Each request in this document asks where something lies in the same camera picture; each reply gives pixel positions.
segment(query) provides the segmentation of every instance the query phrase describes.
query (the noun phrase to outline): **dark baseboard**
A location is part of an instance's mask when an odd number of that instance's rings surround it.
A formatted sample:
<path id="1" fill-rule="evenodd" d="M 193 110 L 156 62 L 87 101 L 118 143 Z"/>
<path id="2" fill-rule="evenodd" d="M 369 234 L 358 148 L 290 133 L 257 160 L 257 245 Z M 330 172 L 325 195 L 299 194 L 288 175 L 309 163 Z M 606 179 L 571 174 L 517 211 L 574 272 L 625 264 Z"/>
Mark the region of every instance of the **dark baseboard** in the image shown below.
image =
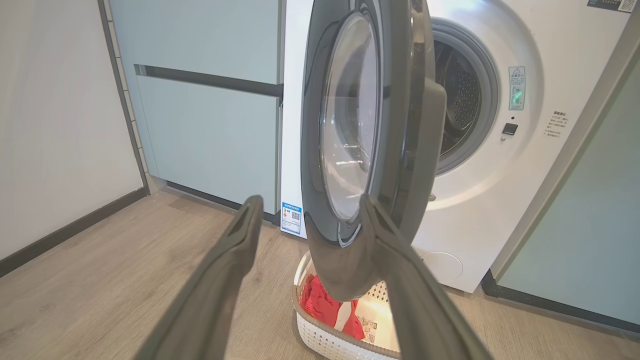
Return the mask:
<path id="1" fill-rule="evenodd" d="M 186 192 L 186 193 L 191 194 L 193 196 L 201 197 L 201 198 L 203 198 L 205 200 L 209 200 L 209 201 L 215 202 L 217 204 L 220 204 L 222 206 L 226 206 L 228 208 L 232 208 L 234 210 L 238 210 L 242 206 L 242 204 L 238 204 L 237 202 L 229 201 L 227 199 L 222 199 L 221 197 L 217 197 L 215 195 L 211 195 L 210 193 L 204 193 L 204 192 L 201 192 L 200 190 L 196 190 L 196 189 L 188 188 L 188 187 L 186 187 L 184 185 L 172 183 L 171 181 L 167 181 L 166 184 L 167 184 L 167 186 L 169 186 L 171 188 L 178 189 L 178 190 L 180 190 L 182 192 Z M 280 212 L 279 211 L 275 215 L 269 214 L 269 213 L 263 213 L 262 218 L 264 220 L 267 220 L 268 222 L 272 223 L 273 225 L 280 226 Z"/>
<path id="2" fill-rule="evenodd" d="M 580 309 L 578 307 L 573 307 L 553 300 L 523 293 L 522 291 L 500 286 L 495 282 L 491 270 L 486 273 L 481 285 L 484 293 L 488 296 L 518 302 L 527 306 L 538 307 L 540 309 L 551 311 L 553 313 L 571 316 L 576 319 L 586 320 L 587 322 L 591 323 L 581 324 L 580 322 L 574 322 L 576 325 L 587 325 L 586 327 L 593 328 L 593 326 L 589 325 L 601 324 L 608 328 L 620 329 L 624 332 L 630 332 L 633 335 L 640 336 L 640 325 L 638 324 L 626 322 L 624 320 L 612 318 L 610 316 L 605 316 L 602 314 L 594 313 L 592 311 Z"/>
<path id="3" fill-rule="evenodd" d="M 73 235 L 97 224 L 101 220 L 117 213 L 134 202 L 147 196 L 147 189 L 140 188 L 134 192 L 128 193 L 123 197 L 106 204 L 100 209 L 85 215 L 60 230 L 43 237 L 42 239 L 28 245 L 27 247 L 14 252 L 6 258 L 0 260 L 0 277 L 9 274 L 20 266 L 51 250 L 56 245 L 71 238 Z"/>

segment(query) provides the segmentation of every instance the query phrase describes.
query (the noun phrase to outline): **green sticker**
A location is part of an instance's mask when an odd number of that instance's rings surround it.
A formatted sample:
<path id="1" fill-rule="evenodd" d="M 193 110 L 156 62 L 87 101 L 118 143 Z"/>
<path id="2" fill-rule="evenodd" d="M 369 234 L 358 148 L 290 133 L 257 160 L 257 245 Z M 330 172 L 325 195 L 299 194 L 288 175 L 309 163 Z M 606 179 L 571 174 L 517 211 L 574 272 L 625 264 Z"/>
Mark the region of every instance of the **green sticker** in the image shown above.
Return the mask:
<path id="1" fill-rule="evenodd" d="M 524 110 L 524 94 L 527 89 L 527 81 L 524 66 L 509 68 L 509 110 Z"/>

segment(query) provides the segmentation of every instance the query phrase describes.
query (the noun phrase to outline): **baseboard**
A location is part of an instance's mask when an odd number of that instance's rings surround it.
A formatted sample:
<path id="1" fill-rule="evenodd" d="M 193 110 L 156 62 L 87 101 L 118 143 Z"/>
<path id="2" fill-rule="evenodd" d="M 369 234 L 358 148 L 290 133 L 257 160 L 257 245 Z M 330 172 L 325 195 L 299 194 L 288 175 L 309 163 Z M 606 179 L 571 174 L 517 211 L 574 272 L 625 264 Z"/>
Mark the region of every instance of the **baseboard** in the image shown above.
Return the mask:
<path id="1" fill-rule="evenodd" d="M 640 325 L 638 324 L 500 286 L 495 282 L 491 270 L 484 276 L 481 286 L 484 293 L 490 297 L 504 299 L 509 302 L 523 304 L 527 307 L 536 307 L 549 313 L 558 314 L 558 316 L 553 316 L 553 314 L 539 313 L 541 315 L 550 315 L 550 317 L 557 318 L 560 321 L 629 338 L 634 341 L 640 339 Z"/>
<path id="2" fill-rule="evenodd" d="M 147 189 L 140 188 L 134 192 L 128 193 L 123 197 L 106 204 L 100 209 L 85 215 L 71 224 L 54 231 L 53 233 L 43 237 L 42 239 L 28 245 L 27 247 L 14 252 L 6 258 L 0 260 L 0 277 L 9 274 L 20 266 L 51 250 L 58 244 L 71 238 L 73 235 L 97 224 L 101 220 L 117 213 L 134 202 L 147 196 Z"/>
<path id="3" fill-rule="evenodd" d="M 193 195 L 193 196 L 201 197 L 201 198 L 203 198 L 205 200 L 209 200 L 209 201 L 215 202 L 217 204 L 220 204 L 222 206 L 226 206 L 228 208 L 232 208 L 234 210 L 238 210 L 242 206 L 242 204 L 238 204 L 237 202 L 233 202 L 233 201 L 230 201 L 230 200 L 227 200 L 227 199 L 222 199 L 221 197 L 217 197 L 215 195 L 211 195 L 210 193 L 204 193 L 204 192 L 201 192 L 200 190 L 196 190 L 196 189 L 188 188 L 188 187 L 186 187 L 184 185 L 172 183 L 171 181 L 167 181 L 166 184 L 170 188 L 178 189 L 178 190 L 180 190 L 182 192 L 186 192 L 186 193 L 188 193 L 190 195 Z M 274 214 L 269 214 L 269 213 L 263 213 L 262 218 L 264 220 L 267 220 L 268 222 L 272 223 L 273 225 L 280 226 L 280 212 L 279 211 L 275 215 Z"/>

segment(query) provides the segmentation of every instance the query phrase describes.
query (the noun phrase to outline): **qr code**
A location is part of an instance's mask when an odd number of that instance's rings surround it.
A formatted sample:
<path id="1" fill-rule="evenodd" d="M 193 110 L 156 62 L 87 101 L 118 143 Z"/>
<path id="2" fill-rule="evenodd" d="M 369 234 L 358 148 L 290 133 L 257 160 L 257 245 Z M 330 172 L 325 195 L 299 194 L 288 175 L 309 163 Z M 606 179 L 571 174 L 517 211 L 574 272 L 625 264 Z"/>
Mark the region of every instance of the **qr code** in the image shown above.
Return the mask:
<path id="1" fill-rule="evenodd" d="M 636 0 L 622 0 L 622 2 L 620 3 L 620 7 L 618 8 L 618 11 L 630 13 L 633 11 L 635 5 L 636 5 Z"/>

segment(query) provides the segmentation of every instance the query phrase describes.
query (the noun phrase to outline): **basket rim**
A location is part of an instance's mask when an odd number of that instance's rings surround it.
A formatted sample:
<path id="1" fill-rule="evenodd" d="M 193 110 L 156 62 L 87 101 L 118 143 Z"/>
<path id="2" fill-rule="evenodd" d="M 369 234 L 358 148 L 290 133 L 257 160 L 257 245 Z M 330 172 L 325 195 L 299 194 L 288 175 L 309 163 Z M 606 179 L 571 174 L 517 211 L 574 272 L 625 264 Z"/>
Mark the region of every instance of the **basket rim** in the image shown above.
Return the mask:
<path id="1" fill-rule="evenodd" d="M 291 300 L 293 301 L 293 306 L 296 310 L 296 312 L 302 316 L 302 319 L 304 319 L 306 322 L 311 323 L 313 326 L 320 328 L 322 331 L 326 331 L 328 332 L 330 335 L 335 336 L 336 338 L 342 340 L 342 341 L 346 341 L 352 345 L 355 345 L 357 347 L 361 347 L 364 348 L 365 350 L 371 351 L 371 352 L 375 352 L 376 354 L 380 354 L 380 355 L 384 355 L 384 356 L 389 356 L 392 357 L 394 359 L 400 359 L 400 353 L 393 351 L 393 350 L 389 350 L 386 348 L 381 348 L 378 347 L 376 345 L 367 343 L 365 341 L 362 340 L 358 340 L 350 335 L 345 334 L 342 331 L 338 331 L 336 329 L 334 329 L 333 327 L 329 327 L 327 326 L 325 323 L 322 323 L 320 321 L 318 321 L 316 318 L 314 318 L 313 316 L 307 314 L 307 312 L 302 308 L 302 306 L 300 306 L 300 295 L 298 294 L 298 286 L 294 285 L 292 287 L 292 293 L 291 293 Z"/>

